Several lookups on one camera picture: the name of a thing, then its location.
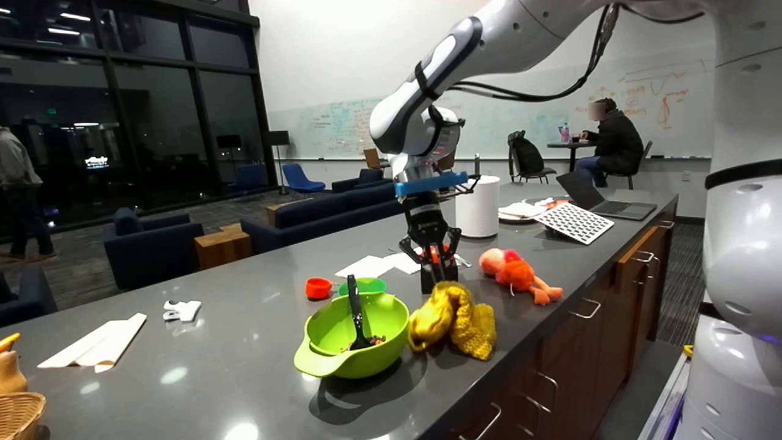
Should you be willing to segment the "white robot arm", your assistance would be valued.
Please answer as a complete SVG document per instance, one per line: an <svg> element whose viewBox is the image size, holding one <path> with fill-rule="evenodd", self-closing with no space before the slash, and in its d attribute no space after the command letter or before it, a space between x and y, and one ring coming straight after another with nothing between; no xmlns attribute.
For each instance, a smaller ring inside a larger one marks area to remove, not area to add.
<svg viewBox="0 0 782 440"><path fill-rule="evenodd" d="M704 294L681 440L782 440L782 0L489 0L457 23L369 115L407 186L455 144L438 97L474 76L527 70L590 13L714 24L714 89L689 118L708 131Z"/></svg>

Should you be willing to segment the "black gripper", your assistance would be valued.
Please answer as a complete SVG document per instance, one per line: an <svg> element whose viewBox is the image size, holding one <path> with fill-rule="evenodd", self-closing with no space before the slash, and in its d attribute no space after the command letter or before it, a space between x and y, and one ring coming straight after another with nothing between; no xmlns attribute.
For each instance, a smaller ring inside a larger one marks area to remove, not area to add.
<svg viewBox="0 0 782 440"><path fill-rule="evenodd" d="M418 192L402 201L407 234L397 246L421 263L421 294L429 294L435 274L429 263L443 263L443 282L460 282L457 244L462 230L444 223L438 192Z"/></svg>

